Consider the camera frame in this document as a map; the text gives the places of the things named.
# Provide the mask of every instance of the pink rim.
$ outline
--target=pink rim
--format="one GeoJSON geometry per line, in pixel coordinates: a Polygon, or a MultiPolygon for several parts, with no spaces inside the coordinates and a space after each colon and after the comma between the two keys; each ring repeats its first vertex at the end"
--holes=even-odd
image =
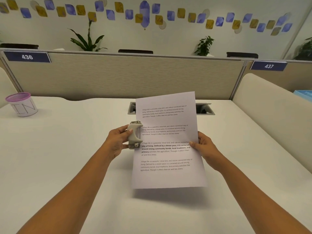
{"type": "Polygon", "coordinates": [[[31,96],[30,93],[22,92],[22,93],[9,95],[5,98],[5,100],[7,102],[19,102],[19,101],[23,101],[25,99],[30,98],[30,96],[31,96]]]}

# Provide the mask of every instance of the leafy plant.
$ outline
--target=leafy plant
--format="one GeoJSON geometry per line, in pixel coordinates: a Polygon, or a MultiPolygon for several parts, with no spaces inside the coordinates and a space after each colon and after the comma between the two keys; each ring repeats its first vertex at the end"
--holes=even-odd
{"type": "Polygon", "coordinates": [[[294,57],[295,60],[312,61],[312,38],[306,40],[309,41],[301,46],[298,55],[294,57]]]}
{"type": "Polygon", "coordinates": [[[84,51],[90,51],[90,52],[92,52],[93,49],[96,48],[96,45],[97,45],[97,44],[99,43],[99,41],[104,37],[104,35],[101,35],[101,36],[99,36],[99,37],[96,39],[96,41],[95,41],[94,44],[92,43],[92,40],[91,40],[91,38],[90,38],[90,26],[91,26],[91,23],[92,23],[92,21],[89,21],[88,43],[87,43],[87,41],[86,41],[80,34],[77,34],[77,33],[76,33],[75,31],[73,31],[72,29],[69,29],[69,30],[73,31],[73,32],[76,34],[76,36],[77,36],[77,37],[80,39],[80,41],[81,41],[81,43],[80,43],[78,40],[71,38],[71,42],[77,44],[79,47],[82,48],[82,50],[84,50],[84,51]]]}
{"type": "Polygon", "coordinates": [[[214,39],[212,39],[210,36],[206,36],[204,39],[201,39],[200,43],[197,45],[199,47],[194,53],[197,53],[198,56],[207,56],[213,41],[214,39]]]}

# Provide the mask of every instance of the paper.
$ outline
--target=paper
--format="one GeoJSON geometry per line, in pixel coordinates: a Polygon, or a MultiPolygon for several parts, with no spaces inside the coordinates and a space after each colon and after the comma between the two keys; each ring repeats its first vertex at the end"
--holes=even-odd
{"type": "Polygon", "coordinates": [[[198,141],[195,92],[136,99],[141,121],[140,148],[135,149],[132,188],[207,186],[198,141]]]}

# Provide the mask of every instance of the desk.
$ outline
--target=desk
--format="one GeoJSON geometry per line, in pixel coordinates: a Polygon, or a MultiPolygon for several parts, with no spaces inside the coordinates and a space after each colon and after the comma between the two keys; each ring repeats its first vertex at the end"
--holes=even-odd
{"type": "MultiPolygon", "coordinates": [[[[0,233],[15,233],[104,142],[135,120],[134,99],[33,97],[38,113],[0,109],[0,233]]],[[[312,230],[312,174],[229,100],[198,129],[256,185],[312,230]]],[[[207,188],[132,190],[133,151],[111,163],[81,233],[253,233],[223,177],[205,162],[207,188]]]]}

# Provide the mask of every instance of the blue plastic basket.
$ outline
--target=blue plastic basket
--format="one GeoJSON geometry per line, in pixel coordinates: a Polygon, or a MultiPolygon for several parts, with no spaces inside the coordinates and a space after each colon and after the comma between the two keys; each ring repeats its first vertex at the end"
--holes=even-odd
{"type": "Polygon", "coordinates": [[[294,94],[312,102],[312,90],[295,90],[294,94]]]}

